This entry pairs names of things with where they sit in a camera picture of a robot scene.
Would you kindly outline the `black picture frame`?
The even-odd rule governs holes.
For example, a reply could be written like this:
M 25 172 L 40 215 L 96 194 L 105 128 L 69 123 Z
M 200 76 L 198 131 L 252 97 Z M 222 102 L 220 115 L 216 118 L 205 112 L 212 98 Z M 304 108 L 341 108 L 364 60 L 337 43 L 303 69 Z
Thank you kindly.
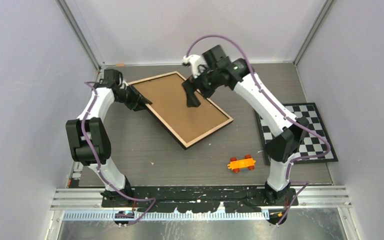
M 129 83 L 151 104 L 147 110 L 179 143 L 189 149 L 220 129 L 231 124 L 234 119 L 211 99 L 203 98 L 199 91 L 195 96 L 199 107 L 187 107 L 187 96 L 182 83 L 186 80 L 177 71 L 135 80 Z

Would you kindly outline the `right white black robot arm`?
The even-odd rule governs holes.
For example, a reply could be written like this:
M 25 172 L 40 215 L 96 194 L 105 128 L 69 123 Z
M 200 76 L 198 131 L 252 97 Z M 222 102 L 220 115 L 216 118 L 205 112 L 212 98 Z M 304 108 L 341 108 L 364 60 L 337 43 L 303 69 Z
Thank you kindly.
M 291 162 L 298 156 L 306 137 L 308 120 L 296 117 L 281 104 L 244 58 L 232 61 L 220 45 L 201 55 L 185 55 L 182 63 L 191 68 L 191 76 L 182 84 L 189 108 L 198 108 L 201 104 L 196 91 L 207 99 L 218 87 L 224 86 L 246 100 L 263 118 L 273 135 L 264 149 L 270 157 L 269 176 L 264 186 L 265 198 L 271 205 L 279 205 L 292 193 L 288 179 Z

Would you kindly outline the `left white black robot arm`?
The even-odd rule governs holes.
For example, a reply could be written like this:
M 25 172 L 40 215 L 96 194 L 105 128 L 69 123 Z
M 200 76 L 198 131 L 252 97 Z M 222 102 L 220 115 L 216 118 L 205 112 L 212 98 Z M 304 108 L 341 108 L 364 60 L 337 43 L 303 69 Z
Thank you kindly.
M 75 162 L 91 169 L 103 182 L 102 196 L 128 207 L 136 201 L 127 179 L 111 158 L 112 145 L 104 126 L 104 119 L 113 103 L 124 104 L 132 111 L 142 111 L 151 104 L 138 90 L 128 84 L 116 69 L 105 69 L 98 81 L 86 82 L 91 98 L 76 118 L 65 124 L 69 150 Z

